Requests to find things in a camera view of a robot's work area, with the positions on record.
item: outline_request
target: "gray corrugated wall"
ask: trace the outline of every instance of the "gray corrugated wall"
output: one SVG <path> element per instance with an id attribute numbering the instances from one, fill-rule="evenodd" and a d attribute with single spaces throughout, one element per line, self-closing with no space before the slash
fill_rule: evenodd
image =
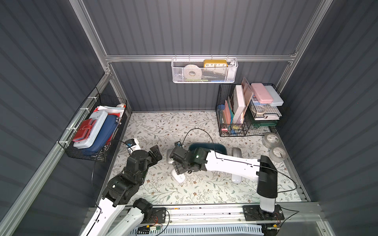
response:
<path id="1" fill-rule="evenodd" d="M 109 55 L 291 54 L 319 2 L 84 0 Z M 277 85 L 286 65 L 240 62 L 235 82 Z M 219 84 L 174 84 L 169 63 L 113 66 L 134 111 L 215 107 Z"/>
<path id="2" fill-rule="evenodd" d="M 0 219 L 103 73 L 68 1 L 0 1 Z M 63 156 L 14 235 L 76 234 L 92 166 Z"/>
<path id="3" fill-rule="evenodd" d="M 282 97 L 281 137 L 337 235 L 376 235 L 378 1 L 335 0 Z"/>
<path id="4" fill-rule="evenodd" d="M 170 62 L 113 62 L 133 111 L 214 110 L 219 84 L 172 82 Z M 277 84 L 287 62 L 240 62 L 235 83 Z"/>

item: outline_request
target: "clock face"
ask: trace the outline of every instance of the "clock face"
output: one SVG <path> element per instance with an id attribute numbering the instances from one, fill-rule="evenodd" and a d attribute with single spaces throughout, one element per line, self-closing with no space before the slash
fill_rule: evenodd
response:
<path id="1" fill-rule="evenodd" d="M 226 67 L 224 63 L 206 63 L 206 67 Z"/>

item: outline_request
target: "floral tablecloth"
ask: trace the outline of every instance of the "floral tablecloth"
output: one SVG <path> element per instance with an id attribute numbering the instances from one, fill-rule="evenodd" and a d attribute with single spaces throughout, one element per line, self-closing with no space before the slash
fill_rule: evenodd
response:
<path id="1" fill-rule="evenodd" d="M 227 148 L 229 155 L 232 147 L 238 147 L 242 150 L 243 158 L 268 156 L 268 149 L 261 143 L 262 136 L 220 137 L 215 112 L 133 113 L 123 140 L 137 138 L 141 148 L 146 151 L 157 144 L 163 159 L 149 169 L 144 184 L 129 203 L 132 204 L 140 197 L 159 205 L 259 202 L 257 183 L 246 178 L 242 178 L 240 184 L 235 184 L 231 181 L 231 174 L 199 171 L 185 174 L 186 180 L 180 184 L 172 177 L 173 166 L 166 162 L 167 150 L 173 148 L 175 142 L 182 141 L 192 128 L 206 130 L 215 143 L 223 144 Z M 210 141 L 205 132 L 192 130 L 184 147 L 188 148 L 194 142 Z M 128 156 L 127 149 L 122 144 L 110 178 L 122 171 Z M 278 171 L 289 175 L 283 162 L 273 163 Z M 294 184 L 281 174 L 278 174 L 277 184 L 278 191 L 294 188 Z M 301 199 L 294 190 L 279 193 L 276 201 L 300 202 Z"/>

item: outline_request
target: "red wallet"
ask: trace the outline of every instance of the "red wallet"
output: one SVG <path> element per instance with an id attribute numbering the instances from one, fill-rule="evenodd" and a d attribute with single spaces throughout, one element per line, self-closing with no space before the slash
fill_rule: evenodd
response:
<path id="1" fill-rule="evenodd" d="M 92 118 L 83 121 L 72 141 L 78 142 L 87 139 L 95 122 L 96 120 L 92 121 Z"/>

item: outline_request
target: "yellow clock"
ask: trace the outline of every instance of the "yellow clock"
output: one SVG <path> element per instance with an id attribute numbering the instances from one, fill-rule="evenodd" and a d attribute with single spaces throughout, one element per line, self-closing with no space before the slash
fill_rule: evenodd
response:
<path id="1" fill-rule="evenodd" d="M 227 67 L 226 60 L 204 60 L 203 67 Z"/>

